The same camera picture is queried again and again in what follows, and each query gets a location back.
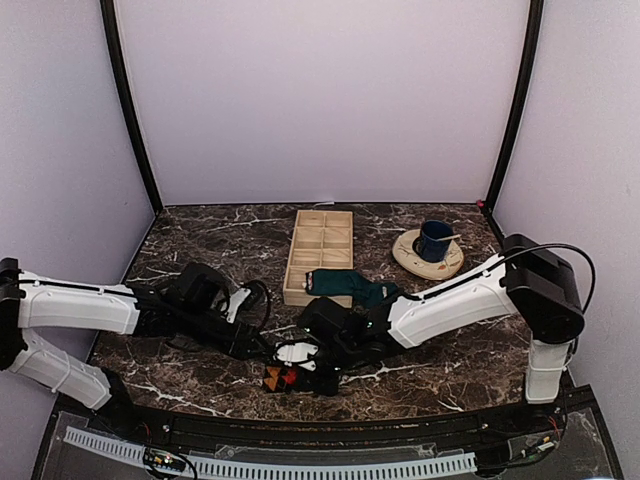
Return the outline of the dark green sock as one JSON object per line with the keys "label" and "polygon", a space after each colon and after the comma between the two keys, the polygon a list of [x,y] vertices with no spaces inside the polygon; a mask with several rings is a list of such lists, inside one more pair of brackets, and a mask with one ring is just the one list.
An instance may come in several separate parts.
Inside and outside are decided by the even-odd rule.
{"label": "dark green sock", "polygon": [[371,309],[400,291],[393,282],[373,282],[359,272],[348,269],[316,269],[305,274],[304,289],[317,297],[351,297]]}

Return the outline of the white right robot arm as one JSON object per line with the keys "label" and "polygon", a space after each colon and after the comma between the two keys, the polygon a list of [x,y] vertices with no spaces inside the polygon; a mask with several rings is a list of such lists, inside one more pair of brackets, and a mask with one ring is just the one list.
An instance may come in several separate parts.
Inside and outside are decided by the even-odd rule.
{"label": "white right robot arm", "polygon": [[570,345],[585,327],[589,303],[558,243],[508,236],[501,252],[458,278],[419,293],[396,290],[365,315],[328,296],[312,300],[298,326],[309,339],[283,359],[320,375],[367,366],[489,318],[520,315],[530,330],[525,400],[510,413],[521,434],[534,432],[558,396]]}

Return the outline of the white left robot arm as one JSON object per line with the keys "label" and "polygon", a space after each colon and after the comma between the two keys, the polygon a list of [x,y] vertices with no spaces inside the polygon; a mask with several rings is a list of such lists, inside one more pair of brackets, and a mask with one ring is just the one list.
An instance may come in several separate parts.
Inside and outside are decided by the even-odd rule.
{"label": "white left robot arm", "polygon": [[141,427],[140,412],[119,376],[90,366],[37,333],[44,327],[89,329],[123,336],[183,335],[239,359],[264,352],[257,326],[242,311],[267,301],[267,287],[252,280],[231,291],[213,268],[190,263],[158,286],[90,285],[36,275],[14,258],[1,262],[1,368],[45,385],[101,412],[120,436]]}

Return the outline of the black red yellow argyle sock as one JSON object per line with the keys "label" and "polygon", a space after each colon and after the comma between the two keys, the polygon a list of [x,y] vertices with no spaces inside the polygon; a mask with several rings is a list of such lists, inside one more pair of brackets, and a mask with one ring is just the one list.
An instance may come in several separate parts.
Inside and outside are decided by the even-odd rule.
{"label": "black red yellow argyle sock", "polygon": [[262,387],[268,393],[289,393],[299,384],[301,374],[296,367],[267,365]]}

